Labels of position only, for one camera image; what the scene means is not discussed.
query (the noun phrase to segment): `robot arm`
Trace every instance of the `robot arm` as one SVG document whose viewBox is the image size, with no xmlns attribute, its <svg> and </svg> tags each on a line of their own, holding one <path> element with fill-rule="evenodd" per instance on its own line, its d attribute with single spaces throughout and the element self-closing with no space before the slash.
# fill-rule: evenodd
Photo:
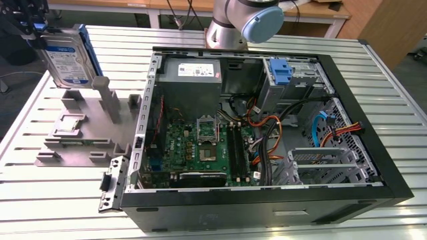
<svg viewBox="0 0 427 240">
<path fill-rule="evenodd" d="M 47 0 L 0 0 L 0 27 L 8 34 L 27 39 L 36 49 L 43 49 L 46 43 L 38 28 L 47 25 L 49 12 Z"/>
<path fill-rule="evenodd" d="M 279 31 L 285 13 L 279 0 L 217 0 L 206 40 L 213 49 L 245 49 Z"/>
</svg>

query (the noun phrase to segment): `hard drive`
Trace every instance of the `hard drive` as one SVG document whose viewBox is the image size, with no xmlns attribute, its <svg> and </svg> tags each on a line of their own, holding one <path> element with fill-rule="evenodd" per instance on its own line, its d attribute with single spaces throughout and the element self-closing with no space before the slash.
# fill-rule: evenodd
<svg viewBox="0 0 427 240">
<path fill-rule="evenodd" d="M 103 76 L 103 72 L 86 26 L 47 29 L 42 38 L 47 47 L 38 51 L 57 86 L 67 89 L 91 89 L 94 78 Z"/>
</svg>

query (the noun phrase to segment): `blue drive bay latch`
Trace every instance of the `blue drive bay latch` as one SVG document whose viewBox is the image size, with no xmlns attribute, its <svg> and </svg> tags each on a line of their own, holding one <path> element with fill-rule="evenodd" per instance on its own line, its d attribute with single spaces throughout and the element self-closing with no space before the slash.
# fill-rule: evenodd
<svg viewBox="0 0 427 240">
<path fill-rule="evenodd" d="M 270 71 L 277 85 L 289 85 L 293 78 L 293 68 L 285 59 L 270 59 Z"/>
</svg>

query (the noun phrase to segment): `aluminum table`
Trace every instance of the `aluminum table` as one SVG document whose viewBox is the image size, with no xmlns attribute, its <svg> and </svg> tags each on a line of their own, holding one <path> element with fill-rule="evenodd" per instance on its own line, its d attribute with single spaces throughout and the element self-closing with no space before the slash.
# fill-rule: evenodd
<svg viewBox="0 0 427 240">
<path fill-rule="evenodd" d="M 202 31 L 89 26 L 110 88 L 121 98 L 145 91 L 153 46 L 205 47 Z M 106 168 L 36 167 L 62 113 L 47 72 L 0 144 L 0 239 L 427 238 L 427 117 L 382 60 L 357 40 L 275 36 L 251 50 L 331 55 L 415 197 L 335 225 L 145 233 L 127 215 L 99 214 Z M 97 96 L 82 90 L 85 97 Z"/>
</svg>

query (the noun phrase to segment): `label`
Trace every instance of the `label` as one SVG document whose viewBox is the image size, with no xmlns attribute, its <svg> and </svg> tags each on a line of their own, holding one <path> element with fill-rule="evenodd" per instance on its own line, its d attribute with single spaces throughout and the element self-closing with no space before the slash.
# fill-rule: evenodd
<svg viewBox="0 0 427 240">
<path fill-rule="evenodd" d="M 258 106 L 254 106 L 253 110 L 254 110 L 258 114 L 259 114 L 261 111 L 262 111 Z"/>
<path fill-rule="evenodd" d="M 310 215 L 305 210 L 302 211 L 275 211 L 275 216 L 294 216 L 294 215 Z"/>
<path fill-rule="evenodd" d="M 57 68 L 59 77 L 71 84 L 87 84 L 90 78 L 78 58 L 77 50 L 73 47 L 49 46 L 46 53 Z"/>
<path fill-rule="evenodd" d="M 337 19 L 347 19 L 349 16 L 345 16 L 345 15 L 334 15 L 334 18 L 337 18 Z"/>
<path fill-rule="evenodd" d="M 147 7 L 146 4 L 138 4 L 138 3 L 129 3 L 127 5 L 129 5 L 130 7 L 143 7 L 143 8 Z"/>
<path fill-rule="evenodd" d="M 254 172 L 254 178 L 255 179 L 262 179 L 262 173 L 259 171 Z"/>
<path fill-rule="evenodd" d="M 182 63 L 178 66 L 181 77 L 214 77 L 214 64 Z"/>
</svg>

